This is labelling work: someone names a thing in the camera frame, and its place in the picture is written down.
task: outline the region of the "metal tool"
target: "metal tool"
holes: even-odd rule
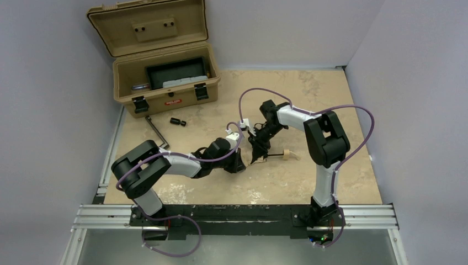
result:
[[[150,116],[146,116],[145,117],[145,120],[148,122],[148,124],[150,125],[150,127],[153,129],[153,131],[155,131],[155,133],[158,135],[158,137],[161,139],[162,141],[162,144],[160,145],[161,148],[164,148],[164,149],[169,149],[169,143],[167,142],[167,140],[164,138],[164,136],[162,136],[162,134],[159,132],[159,130],[156,128],[156,126],[153,124],[153,122],[151,121],[151,117]]]

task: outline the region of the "tan toolbox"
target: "tan toolbox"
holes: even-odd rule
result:
[[[213,50],[206,42],[204,0],[117,3],[91,8],[87,16],[116,58],[114,99],[133,117],[217,100],[220,77]],[[185,80],[185,84],[166,88],[133,89],[151,83],[147,67],[189,59],[202,60],[206,71],[202,78],[207,79],[187,79],[190,83]]]

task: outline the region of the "red label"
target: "red label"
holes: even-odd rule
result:
[[[182,102],[181,99],[176,99],[176,100],[168,101],[168,102],[164,103],[164,105],[169,106],[169,105],[174,105],[174,104],[177,104],[177,103],[180,103],[180,102]]]

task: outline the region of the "table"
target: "table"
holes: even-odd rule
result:
[[[252,87],[263,87],[289,97],[295,106],[319,111],[334,105],[352,104],[348,83],[342,70],[313,71],[221,71],[219,98],[215,102],[171,110],[151,116],[155,126],[169,142],[172,151],[188,153],[208,146],[217,137],[226,136],[229,121],[239,121],[238,99]],[[242,101],[244,118],[264,122],[259,111],[261,103],[284,100],[263,91],[247,93]],[[356,111],[352,108],[336,111],[348,135],[352,150],[363,140]],[[187,121],[182,127],[169,123],[171,117]],[[116,158],[145,140],[160,144],[145,119],[125,116]],[[301,160],[268,158],[238,174],[215,169],[201,179],[183,176],[163,176],[154,186],[166,204],[307,204],[315,188],[315,164],[309,156],[304,133],[293,128],[282,130],[271,141],[271,153],[289,149]],[[242,152],[251,152],[245,140]],[[110,177],[106,204],[130,204],[124,193],[115,189],[116,179]],[[381,204],[369,154],[366,148],[343,165],[338,182],[338,199],[342,204]]]

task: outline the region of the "toolbox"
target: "toolbox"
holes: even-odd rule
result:
[[[217,100],[204,0],[102,5],[87,17],[115,58],[114,99],[133,117]]]

